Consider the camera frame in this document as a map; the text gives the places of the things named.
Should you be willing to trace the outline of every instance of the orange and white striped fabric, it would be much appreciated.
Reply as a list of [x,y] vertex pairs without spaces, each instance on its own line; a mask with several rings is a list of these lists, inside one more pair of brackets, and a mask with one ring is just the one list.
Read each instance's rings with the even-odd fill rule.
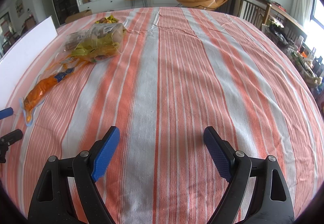
[[[21,78],[8,106],[18,107],[67,34],[110,13],[58,29]],[[233,16],[187,8],[113,12],[127,28],[120,56],[88,65],[56,86],[26,127],[19,112],[0,122],[16,128],[1,181],[28,214],[43,166],[88,150],[111,125],[120,143],[98,190],[116,223],[206,223],[227,182],[204,146],[212,125],[252,157],[277,157],[298,215],[324,179],[324,124],[304,81],[260,31]],[[86,222],[70,181],[80,220]],[[253,183],[248,186],[251,196]],[[244,218],[249,198],[238,220]]]

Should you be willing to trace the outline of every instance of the snack package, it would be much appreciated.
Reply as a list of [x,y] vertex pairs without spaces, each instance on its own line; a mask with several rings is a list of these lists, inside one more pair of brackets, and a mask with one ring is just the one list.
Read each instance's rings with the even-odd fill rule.
[[120,54],[122,47],[122,24],[93,24],[75,50],[71,52],[71,56],[97,62]]
[[96,63],[120,54],[123,30],[120,23],[93,24],[89,30],[68,35],[53,64],[38,77],[35,87],[26,98],[20,100],[26,125],[32,124],[35,108],[59,82],[82,70],[90,62]]

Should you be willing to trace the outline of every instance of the cluttered items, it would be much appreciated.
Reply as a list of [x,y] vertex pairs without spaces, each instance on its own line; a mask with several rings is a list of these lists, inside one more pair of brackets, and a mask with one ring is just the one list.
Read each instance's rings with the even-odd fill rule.
[[261,30],[289,58],[309,88],[322,83],[323,78],[313,66],[315,48],[312,51],[306,48],[302,36],[294,43],[286,37],[283,25],[275,18],[270,18],[269,26],[263,24]]
[[20,101],[26,125],[32,124],[35,108],[57,84],[82,71],[87,64],[120,54],[125,31],[116,18],[109,16],[96,21],[88,30],[68,35],[58,49],[54,63],[38,77],[35,87]]

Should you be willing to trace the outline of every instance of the tv stand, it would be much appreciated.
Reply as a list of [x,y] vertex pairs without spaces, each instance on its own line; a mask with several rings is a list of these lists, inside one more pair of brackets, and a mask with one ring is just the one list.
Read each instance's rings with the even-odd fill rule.
[[140,7],[175,7],[179,4],[176,0],[96,0],[79,6],[79,11],[92,10],[92,13],[101,13],[111,10],[126,10]]

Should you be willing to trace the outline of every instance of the yellow snack wrapper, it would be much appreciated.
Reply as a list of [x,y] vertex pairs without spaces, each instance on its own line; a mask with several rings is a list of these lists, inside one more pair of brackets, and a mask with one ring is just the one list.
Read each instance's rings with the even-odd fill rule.
[[103,23],[118,23],[118,19],[114,18],[113,15],[110,15],[109,17],[102,18],[100,20],[97,20],[95,24],[103,24]]

